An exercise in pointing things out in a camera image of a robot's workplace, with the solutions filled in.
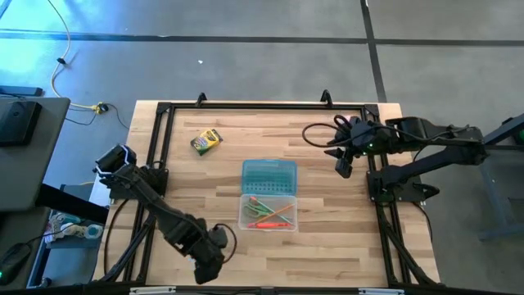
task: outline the black stripe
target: black stripe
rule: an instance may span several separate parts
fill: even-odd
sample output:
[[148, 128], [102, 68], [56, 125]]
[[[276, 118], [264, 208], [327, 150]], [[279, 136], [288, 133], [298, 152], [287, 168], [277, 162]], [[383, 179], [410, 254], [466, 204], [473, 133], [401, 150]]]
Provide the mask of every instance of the black stripe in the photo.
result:
[[[67, 40], [62, 32], [31, 29], [0, 29], [0, 39]], [[211, 42], [211, 43], [321, 43], [366, 44], [400, 46], [464, 46], [464, 47], [523, 47], [524, 40], [453, 40], [453, 39], [370, 39], [323, 37], [233, 37], [233, 36], [157, 36], [125, 34], [71, 33], [76, 41], [122, 42]]]
[[9, 4], [11, 4], [11, 0], [3, 0], [2, 4], [0, 4], [0, 19], [2, 19], [2, 16], [9, 7]]
[[[0, 29], [0, 39], [67, 40], [67, 34], [20, 29]], [[124, 34], [71, 33], [74, 41], [124, 41], [124, 42], [211, 42], [211, 43], [318, 43], [366, 44], [365, 38], [316, 38], [316, 37], [233, 37], [233, 36], [155, 36]]]
[[377, 45], [375, 44], [375, 35], [373, 33], [373, 26], [371, 25], [371, 17], [369, 16], [369, 8], [366, 0], [360, 0], [362, 7], [362, 16], [364, 17], [364, 28], [366, 29], [366, 36], [368, 37], [368, 50], [371, 59], [371, 69], [373, 71], [373, 78], [375, 80], [375, 88], [377, 89], [378, 102], [387, 102], [386, 90], [384, 89], [384, 81], [382, 80], [382, 73], [380, 71], [380, 64], [378, 63]]
[[439, 39], [375, 39], [379, 45], [415, 45], [415, 46], [478, 46], [503, 47], [524, 46], [524, 40], [439, 40]]

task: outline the orange pencil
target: orange pencil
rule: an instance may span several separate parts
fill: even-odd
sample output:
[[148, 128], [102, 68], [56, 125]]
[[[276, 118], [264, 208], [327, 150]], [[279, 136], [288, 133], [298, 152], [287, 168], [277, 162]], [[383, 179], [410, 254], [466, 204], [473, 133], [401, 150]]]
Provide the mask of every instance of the orange pencil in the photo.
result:
[[289, 209], [289, 208], [291, 208], [291, 207], [293, 207], [293, 206], [295, 206], [295, 204], [289, 204], [289, 205], [285, 206], [284, 208], [282, 208], [282, 209], [280, 209], [280, 210], [277, 210], [277, 211], [275, 211], [275, 212], [269, 214], [269, 215], [266, 216], [266, 217], [262, 217], [262, 218], [260, 218], [259, 220], [257, 220], [257, 221], [255, 222], [255, 224], [260, 223], [260, 222], [262, 222], [262, 221], [264, 221], [264, 220], [268, 220], [269, 218], [271, 218], [271, 217], [277, 215], [278, 213], [282, 213], [282, 212], [284, 212], [285, 210], [287, 210], [287, 209]]

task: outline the yellow crayon box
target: yellow crayon box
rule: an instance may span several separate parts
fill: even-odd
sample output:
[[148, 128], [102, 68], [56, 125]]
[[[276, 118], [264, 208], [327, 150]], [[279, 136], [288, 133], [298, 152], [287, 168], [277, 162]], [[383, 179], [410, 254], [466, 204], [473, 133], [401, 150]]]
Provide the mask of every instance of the yellow crayon box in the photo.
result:
[[202, 156], [212, 147], [218, 146], [222, 143], [223, 139], [215, 129], [209, 129], [202, 132], [196, 138], [191, 141], [191, 145], [196, 151]]

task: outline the concrete floor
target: concrete floor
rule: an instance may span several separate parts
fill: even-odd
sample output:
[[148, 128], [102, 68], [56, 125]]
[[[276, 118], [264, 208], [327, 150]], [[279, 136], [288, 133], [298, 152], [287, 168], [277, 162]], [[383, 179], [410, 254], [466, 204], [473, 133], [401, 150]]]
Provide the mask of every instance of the concrete floor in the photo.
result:
[[[359, 0], [54, 3], [71, 31], [81, 33], [366, 37]], [[377, 38], [524, 39], [519, 0], [368, 4]], [[0, 29], [63, 31], [42, 0], [13, 1]], [[50, 74], [65, 47], [65, 41], [0, 39], [1, 84], [38, 86], [52, 96]], [[377, 52], [387, 101], [401, 103], [405, 116], [475, 125], [488, 133], [524, 111], [523, 47], [378, 45]], [[377, 102], [366, 44], [74, 41], [69, 60], [56, 79], [59, 92], [77, 103], [113, 103], [127, 124], [138, 99], [196, 99], [200, 92], [209, 99], [317, 101], [329, 89], [338, 102]], [[81, 112], [68, 117], [90, 120]], [[46, 182], [93, 180], [94, 160], [126, 134], [114, 113], [90, 126], [66, 122]], [[479, 231], [495, 225], [478, 169], [451, 166], [422, 180], [441, 189], [427, 211], [442, 282], [524, 293], [524, 235], [477, 239]]]

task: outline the wooden table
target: wooden table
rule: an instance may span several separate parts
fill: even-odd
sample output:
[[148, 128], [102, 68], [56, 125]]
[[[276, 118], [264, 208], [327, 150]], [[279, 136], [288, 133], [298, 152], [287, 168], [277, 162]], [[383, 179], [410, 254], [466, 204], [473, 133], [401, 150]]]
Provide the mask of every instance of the wooden table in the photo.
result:
[[[156, 104], [138, 101], [127, 144], [143, 165], [149, 147]], [[382, 120], [401, 117], [400, 105], [379, 104]], [[357, 111], [300, 110], [177, 110], [169, 146], [168, 192], [165, 200], [181, 211], [204, 217], [208, 226], [227, 223], [235, 229], [238, 248], [219, 277], [208, 285], [365, 287], [386, 286], [377, 215], [368, 200], [365, 159], [355, 159], [353, 175], [343, 179], [335, 159], [301, 138], [309, 123], [332, 123], [335, 114], [358, 116]], [[164, 130], [165, 121], [160, 130]], [[224, 141], [203, 157], [190, 146], [205, 129], [216, 128]], [[311, 129], [312, 140], [327, 142], [331, 129]], [[162, 143], [163, 132], [159, 143]], [[160, 155], [158, 144], [156, 155]], [[245, 159], [285, 159], [298, 165], [298, 221], [295, 233], [240, 230], [237, 226], [242, 162]], [[411, 155], [389, 156], [391, 164], [411, 161]], [[108, 220], [118, 203], [110, 210]], [[129, 243], [137, 203], [130, 201], [117, 217], [111, 233], [111, 267]], [[413, 204], [399, 203], [404, 242], [419, 265], [438, 281], [435, 258], [424, 215]], [[103, 247], [94, 279], [102, 277]], [[224, 255], [231, 251], [230, 238]], [[397, 277], [398, 257], [392, 252]], [[140, 266], [138, 249], [135, 274]], [[158, 229], [151, 250], [147, 284], [194, 285], [192, 263], [162, 238]]]

